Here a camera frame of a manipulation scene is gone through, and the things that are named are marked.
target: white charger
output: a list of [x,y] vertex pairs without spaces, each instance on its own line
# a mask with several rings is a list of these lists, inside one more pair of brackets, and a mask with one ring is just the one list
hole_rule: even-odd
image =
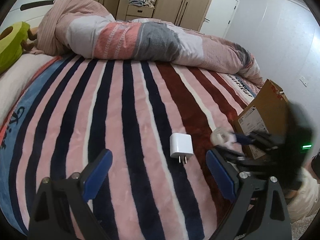
[[187,163],[193,153],[192,139],[190,134],[184,133],[173,133],[170,136],[170,157],[183,159],[184,163]]

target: green plush toy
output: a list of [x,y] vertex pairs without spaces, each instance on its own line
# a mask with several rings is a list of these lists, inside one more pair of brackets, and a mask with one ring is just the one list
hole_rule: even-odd
[[37,37],[25,22],[15,23],[0,34],[0,74],[21,57],[23,50],[30,51],[33,48],[33,43],[27,43],[28,38],[34,41]]

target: wall outlet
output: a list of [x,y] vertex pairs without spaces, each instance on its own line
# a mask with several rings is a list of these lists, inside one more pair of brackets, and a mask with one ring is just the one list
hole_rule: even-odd
[[309,80],[306,79],[304,76],[300,77],[300,81],[304,84],[305,87],[307,87],[309,84]]

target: yellow object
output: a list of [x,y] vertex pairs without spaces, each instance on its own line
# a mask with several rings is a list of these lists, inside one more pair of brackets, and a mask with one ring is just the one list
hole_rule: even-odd
[[28,39],[30,25],[18,22],[12,25],[12,32],[0,40],[0,74],[11,67],[22,55],[22,40]]

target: metal screw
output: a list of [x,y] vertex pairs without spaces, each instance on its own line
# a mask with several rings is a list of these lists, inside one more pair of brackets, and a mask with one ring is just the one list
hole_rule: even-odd
[[74,173],[72,173],[72,175],[71,175],[71,178],[72,178],[72,179],[79,179],[79,177],[80,177],[80,173],[79,173],[79,172],[74,172]]
[[275,176],[271,176],[270,177],[270,180],[273,182],[273,183],[276,183],[278,181],[278,179],[275,177]]
[[248,174],[246,172],[242,171],[242,172],[239,173],[239,176],[240,176],[241,179],[246,179],[248,177]]
[[42,179],[42,183],[47,184],[50,181],[49,177],[45,177]]

